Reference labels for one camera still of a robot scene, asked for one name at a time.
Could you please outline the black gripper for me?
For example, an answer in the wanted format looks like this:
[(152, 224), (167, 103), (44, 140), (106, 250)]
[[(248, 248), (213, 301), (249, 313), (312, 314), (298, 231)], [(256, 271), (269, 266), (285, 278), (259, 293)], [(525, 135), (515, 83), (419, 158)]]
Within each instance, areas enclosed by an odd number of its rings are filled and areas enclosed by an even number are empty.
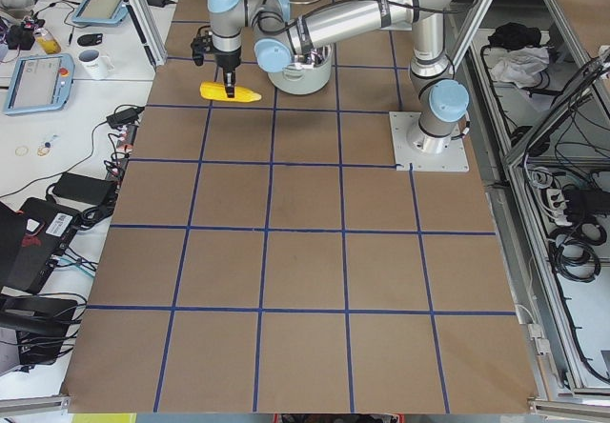
[(227, 97), (235, 98), (235, 72), (240, 66), (240, 51), (219, 51), (215, 55), (215, 61), (223, 70), (223, 84)]

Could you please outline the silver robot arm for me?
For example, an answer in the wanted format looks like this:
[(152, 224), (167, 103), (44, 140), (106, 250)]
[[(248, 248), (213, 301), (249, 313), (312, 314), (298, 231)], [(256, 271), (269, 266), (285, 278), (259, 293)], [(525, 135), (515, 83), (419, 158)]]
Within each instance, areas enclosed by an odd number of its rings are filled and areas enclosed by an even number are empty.
[(280, 73), (320, 47), (406, 23), (414, 37), (410, 78), (422, 107), (406, 137), (414, 150), (438, 154), (455, 139), (469, 104), (466, 89), (450, 77), (452, 63), (445, 49), (444, 16), (451, 1), (342, 0), (292, 19), (289, 0), (207, 0), (210, 28), (201, 45), (221, 68), (222, 81), (203, 85), (200, 92), (207, 99), (244, 101), (235, 71), (245, 28), (254, 33), (258, 66)]

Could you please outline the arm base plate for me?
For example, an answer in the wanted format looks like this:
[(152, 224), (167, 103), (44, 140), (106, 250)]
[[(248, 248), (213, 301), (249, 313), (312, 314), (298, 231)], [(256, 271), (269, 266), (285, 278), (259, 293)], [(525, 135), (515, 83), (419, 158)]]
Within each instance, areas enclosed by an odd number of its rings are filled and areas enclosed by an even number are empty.
[(391, 111), (390, 130), (398, 171), (467, 172), (469, 163), (458, 125), (445, 137), (432, 137), (419, 126), (420, 112)]

